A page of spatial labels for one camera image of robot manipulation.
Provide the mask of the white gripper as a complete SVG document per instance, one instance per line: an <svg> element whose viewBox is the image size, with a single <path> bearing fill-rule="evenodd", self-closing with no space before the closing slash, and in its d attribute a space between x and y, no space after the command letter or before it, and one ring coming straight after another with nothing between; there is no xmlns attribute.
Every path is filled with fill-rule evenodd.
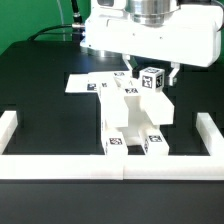
<svg viewBox="0 0 224 224"><path fill-rule="evenodd" d="M91 0L83 45L95 51L169 61L167 84L180 64L207 67L221 52L222 4L217 0Z"/></svg>

